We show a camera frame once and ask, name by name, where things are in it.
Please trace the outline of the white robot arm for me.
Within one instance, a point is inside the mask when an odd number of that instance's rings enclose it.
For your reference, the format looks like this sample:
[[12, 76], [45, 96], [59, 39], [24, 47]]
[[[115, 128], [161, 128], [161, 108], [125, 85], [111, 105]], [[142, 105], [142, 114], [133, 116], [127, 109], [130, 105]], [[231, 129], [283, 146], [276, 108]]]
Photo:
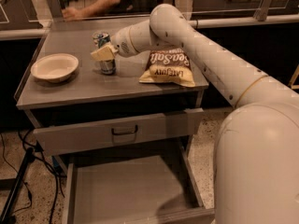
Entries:
[[217, 224], [299, 224], [299, 94], [195, 31], [173, 6], [119, 30], [93, 52], [181, 48], [233, 107], [214, 147]]

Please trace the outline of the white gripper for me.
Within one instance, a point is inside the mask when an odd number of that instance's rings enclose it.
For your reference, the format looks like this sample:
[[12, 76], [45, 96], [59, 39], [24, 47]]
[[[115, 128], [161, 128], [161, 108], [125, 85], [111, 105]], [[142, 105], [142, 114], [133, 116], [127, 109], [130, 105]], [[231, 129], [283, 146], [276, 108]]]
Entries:
[[92, 57], [96, 61], [110, 61], [115, 59], [117, 53], [122, 57], [136, 55], [137, 51], [133, 46], [130, 30], [130, 26], [120, 29], [111, 38], [113, 46], [110, 43], [105, 44], [103, 47], [93, 51], [91, 53]]

